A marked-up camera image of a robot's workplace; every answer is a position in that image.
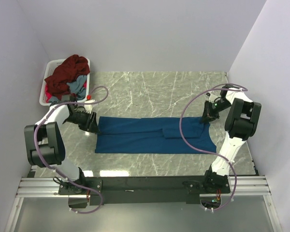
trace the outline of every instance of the folded blue garment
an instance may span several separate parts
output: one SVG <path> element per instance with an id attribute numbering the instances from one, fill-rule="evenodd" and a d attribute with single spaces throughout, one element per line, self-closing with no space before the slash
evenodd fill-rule
<path id="1" fill-rule="evenodd" d="M 185 117 L 183 134 L 188 142 L 202 150 L 216 152 L 209 136 L 209 124 L 199 117 Z M 100 117 L 96 153 L 198 154 L 183 141 L 179 118 Z"/>

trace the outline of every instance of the white enclosure wall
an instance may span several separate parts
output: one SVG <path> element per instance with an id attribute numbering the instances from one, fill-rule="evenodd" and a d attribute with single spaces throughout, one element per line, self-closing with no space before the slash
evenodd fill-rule
<path id="1" fill-rule="evenodd" d="M 38 102 L 48 62 L 15 0 L 0 0 L 0 232 L 22 175 L 28 173 L 24 127 L 43 115 Z"/>
<path id="2" fill-rule="evenodd" d="M 266 2 L 229 77 L 262 104 L 249 147 L 267 177 L 284 231 L 290 232 L 290 0 Z"/>
<path id="3" fill-rule="evenodd" d="M 51 59 L 98 71 L 228 71 L 265 0 L 18 0 Z"/>

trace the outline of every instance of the dark red cloth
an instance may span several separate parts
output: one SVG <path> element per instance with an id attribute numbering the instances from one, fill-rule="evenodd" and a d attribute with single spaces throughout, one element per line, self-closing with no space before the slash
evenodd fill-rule
<path id="1" fill-rule="evenodd" d="M 74 82 L 79 75 L 88 73 L 89 66 L 85 57 L 70 56 L 54 70 L 53 75 L 45 79 L 48 92 L 61 100 L 62 95 L 70 93 L 67 83 Z"/>

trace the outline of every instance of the gray marble table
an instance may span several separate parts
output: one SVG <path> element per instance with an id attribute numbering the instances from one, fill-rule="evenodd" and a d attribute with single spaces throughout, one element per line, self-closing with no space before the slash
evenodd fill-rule
<path id="1" fill-rule="evenodd" d="M 114 117 L 180 117 L 189 100 L 196 94 L 226 83 L 224 72 L 98 72 L 91 75 L 90 89 L 97 85 L 109 88 L 109 97 L 95 106 L 99 116 Z M 97 90 L 93 98 L 102 99 L 105 90 Z M 201 96 L 185 116 L 201 116 L 206 96 Z M 220 150 L 224 122 L 211 123 L 210 137 Z M 65 123 L 60 128 L 66 156 L 82 170 L 94 176 L 202 175 L 215 160 L 205 154 L 96 154 L 95 134 Z M 235 159 L 237 174 L 255 174 L 254 163 L 244 144 Z M 53 177 L 53 172 L 38 168 L 35 177 Z"/>

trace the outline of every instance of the white plastic basket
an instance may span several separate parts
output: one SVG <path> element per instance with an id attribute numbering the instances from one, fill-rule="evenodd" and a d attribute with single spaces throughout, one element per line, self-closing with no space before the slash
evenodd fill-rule
<path id="1" fill-rule="evenodd" d="M 88 58 L 86 58 L 88 61 L 88 66 L 90 68 L 90 60 Z M 42 88 L 41 88 L 41 93 L 40 93 L 40 99 L 39 102 L 41 105 L 44 106 L 49 106 L 51 103 L 47 103 L 46 102 L 46 94 L 45 94 L 45 86 L 46 86 L 46 82 L 44 81 L 46 78 L 48 78 L 50 75 L 52 75 L 54 73 L 54 70 L 56 67 L 58 67 L 60 64 L 62 64 L 66 59 L 56 59 L 56 60 L 52 60 L 50 61 L 47 66 L 46 66 L 46 70 L 45 70 L 45 74 L 44 74 L 44 78 L 43 78 L 43 83 L 42 83 Z M 87 87 L 86 87 L 86 96 L 89 94 L 89 80 L 90 80 L 90 73 L 88 73 L 87 75 Z M 79 100 L 77 102 L 85 102 L 87 99 L 86 97 L 83 100 Z"/>

